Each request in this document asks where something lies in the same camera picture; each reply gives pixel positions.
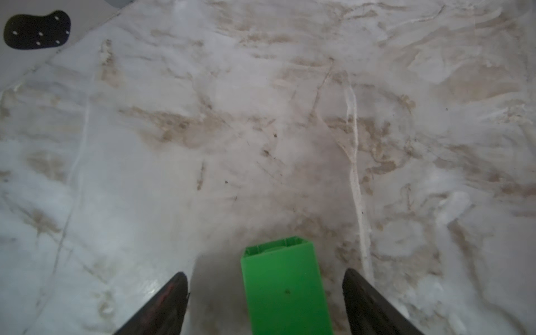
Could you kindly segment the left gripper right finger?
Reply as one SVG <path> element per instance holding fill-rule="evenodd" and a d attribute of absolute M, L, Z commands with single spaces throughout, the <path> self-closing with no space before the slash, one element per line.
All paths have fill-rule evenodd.
<path fill-rule="evenodd" d="M 346 269 L 342 288 L 351 334 L 422 335 L 356 270 Z"/>

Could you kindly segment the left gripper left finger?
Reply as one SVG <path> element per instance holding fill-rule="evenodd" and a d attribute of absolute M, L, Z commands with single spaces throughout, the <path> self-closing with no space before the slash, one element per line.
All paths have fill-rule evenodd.
<path fill-rule="evenodd" d="M 188 279 L 177 272 L 115 335 L 181 334 L 188 306 Z"/>

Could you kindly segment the green brick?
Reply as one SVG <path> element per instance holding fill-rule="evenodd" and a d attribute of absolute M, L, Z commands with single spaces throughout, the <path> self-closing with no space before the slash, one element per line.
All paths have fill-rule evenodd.
<path fill-rule="evenodd" d="M 247 247 L 241 273 L 254 335 L 333 333 L 311 241 L 288 237 Z"/>

